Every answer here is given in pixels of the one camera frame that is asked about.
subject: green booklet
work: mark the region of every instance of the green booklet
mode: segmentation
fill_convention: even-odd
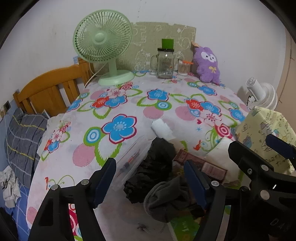
[[[193,241],[200,225],[200,219],[194,220],[191,215],[174,218],[168,228],[174,241]]]

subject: yellow bow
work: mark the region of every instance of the yellow bow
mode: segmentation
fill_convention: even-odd
[[[212,73],[214,73],[214,74],[216,73],[216,70],[217,70],[216,67],[212,67],[212,66],[210,66],[209,69],[212,70]]]

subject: fan stand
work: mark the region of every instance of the fan stand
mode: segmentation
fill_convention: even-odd
[[[109,72],[100,77],[98,84],[101,86],[120,85],[131,81],[134,77],[129,70],[117,70],[114,58],[109,61]]]

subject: black jar lid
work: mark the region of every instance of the black jar lid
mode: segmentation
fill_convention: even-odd
[[[162,49],[162,48],[158,48],[158,51],[163,51],[163,52],[174,52],[174,49]]]

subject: electric fan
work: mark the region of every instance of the electric fan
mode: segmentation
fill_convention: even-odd
[[[255,101],[248,107],[253,109],[255,106],[274,110],[277,105],[277,94],[274,87],[269,83],[259,83],[255,78],[250,78],[246,82],[248,90],[254,96]]]
[[[115,59],[129,46],[131,23],[114,10],[95,11],[77,25],[73,45],[77,54],[87,62],[109,63],[109,72],[102,75],[100,85],[118,85],[134,78],[128,70],[117,70]]]

